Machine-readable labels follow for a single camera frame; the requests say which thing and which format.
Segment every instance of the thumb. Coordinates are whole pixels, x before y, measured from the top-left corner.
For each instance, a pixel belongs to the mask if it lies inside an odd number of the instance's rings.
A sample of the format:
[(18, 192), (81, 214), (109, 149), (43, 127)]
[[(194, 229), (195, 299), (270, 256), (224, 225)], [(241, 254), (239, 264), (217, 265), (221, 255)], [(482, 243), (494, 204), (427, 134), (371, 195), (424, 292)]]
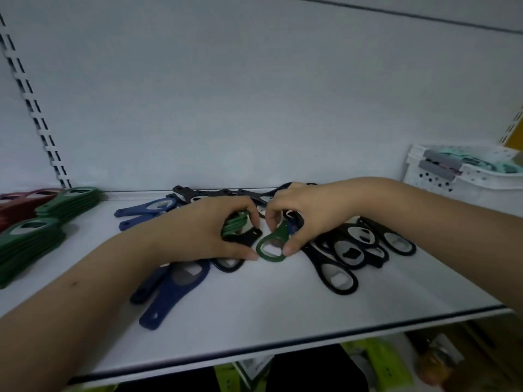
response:
[(228, 259), (258, 260), (256, 253), (249, 246), (241, 243), (224, 242), (220, 257)]
[(301, 227), (293, 236), (289, 238), (284, 246), (283, 255), (289, 257), (297, 253), (301, 247), (309, 242), (311, 239), (316, 237), (316, 232), (305, 224)]

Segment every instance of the person's left hand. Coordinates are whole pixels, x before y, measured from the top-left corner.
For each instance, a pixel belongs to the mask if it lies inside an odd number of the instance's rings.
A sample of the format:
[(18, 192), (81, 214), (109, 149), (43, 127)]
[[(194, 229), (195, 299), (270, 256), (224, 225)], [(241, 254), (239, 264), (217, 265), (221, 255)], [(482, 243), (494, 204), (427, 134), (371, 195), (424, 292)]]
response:
[(257, 260), (252, 248), (225, 242), (220, 236), (226, 218), (237, 210), (248, 210), (253, 226), (259, 228), (258, 210), (251, 198), (207, 197), (138, 224), (115, 238), (146, 245), (159, 265), (209, 258)]

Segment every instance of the stack of red bottle openers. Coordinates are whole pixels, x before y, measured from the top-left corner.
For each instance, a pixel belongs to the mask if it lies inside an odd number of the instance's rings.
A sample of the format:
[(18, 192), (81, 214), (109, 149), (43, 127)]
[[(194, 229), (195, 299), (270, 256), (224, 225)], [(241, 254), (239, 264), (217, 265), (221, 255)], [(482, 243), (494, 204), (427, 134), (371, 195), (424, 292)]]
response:
[(49, 188), (0, 195), (0, 232), (22, 220), (36, 217), (35, 209), (60, 192), (62, 189)]

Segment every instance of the white plastic basket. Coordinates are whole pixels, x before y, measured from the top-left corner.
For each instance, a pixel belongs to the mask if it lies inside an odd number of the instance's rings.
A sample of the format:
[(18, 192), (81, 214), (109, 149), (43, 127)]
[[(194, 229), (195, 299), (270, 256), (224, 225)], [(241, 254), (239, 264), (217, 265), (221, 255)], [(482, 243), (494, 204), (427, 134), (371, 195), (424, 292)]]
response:
[(465, 152), (492, 164), (518, 152), (502, 146), (412, 145), (403, 182), (470, 204), (523, 217), (523, 173), (500, 173), (440, 156), (443, 149)]

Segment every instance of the hand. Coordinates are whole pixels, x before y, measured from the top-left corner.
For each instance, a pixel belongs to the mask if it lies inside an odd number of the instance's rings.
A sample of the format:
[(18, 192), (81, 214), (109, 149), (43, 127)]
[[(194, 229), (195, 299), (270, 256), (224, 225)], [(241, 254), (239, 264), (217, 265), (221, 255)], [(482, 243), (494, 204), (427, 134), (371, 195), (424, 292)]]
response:
[(249, 197), (208, 197), (141, 223), (115, 238), (129, 244), (145, 242), (159, 265), (214, 257), (257, 260), (258, 254), (239, 243), (221, 239), (226, 218), (237, 210), (248, 210), (251, 223), (259, 227), (258, 210)]
[(285, 244), (283, 254), (291, 256), (319, 234), (361, 215), (369, 188), (376, 180), (361, 177), (323, 185), (293, 183), (288, 189), (278, 191), (265, 211), (270, 230), (278, 226), (282, 210), (297, 210), (304, 220), (303, 227)]

